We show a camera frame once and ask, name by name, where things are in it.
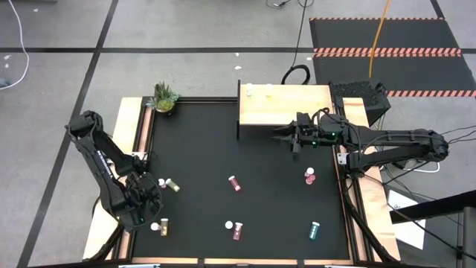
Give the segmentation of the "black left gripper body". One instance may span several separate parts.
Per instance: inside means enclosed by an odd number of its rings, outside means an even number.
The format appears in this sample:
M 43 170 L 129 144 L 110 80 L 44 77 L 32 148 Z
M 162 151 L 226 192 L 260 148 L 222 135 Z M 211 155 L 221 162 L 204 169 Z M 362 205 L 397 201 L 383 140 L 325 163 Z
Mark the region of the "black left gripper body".
M 163 208 L 161 188 L 151 173 L 143 173 L 132 180 L 129 188 L 132 223 L 152 223 Z

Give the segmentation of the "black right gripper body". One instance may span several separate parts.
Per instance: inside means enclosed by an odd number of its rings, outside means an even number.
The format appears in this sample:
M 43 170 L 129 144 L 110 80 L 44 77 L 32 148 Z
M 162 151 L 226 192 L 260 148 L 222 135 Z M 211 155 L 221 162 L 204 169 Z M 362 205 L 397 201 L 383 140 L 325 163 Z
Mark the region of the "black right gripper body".
M 310 145 L 313 148 L 317 146 L 331 146 L 336 144 L 336 131 L 331 131 L 331 127 L 324 127 L 323 113 L 331 121 L 338 122 L 328 111 L 317 111 L 312 116 L 308 113 L 298 112 L 296 121 L 292 122 L 294 129 L 292 130 L 292 158 L 298 160 L 300 158 L 301 148 L 304 145 Z

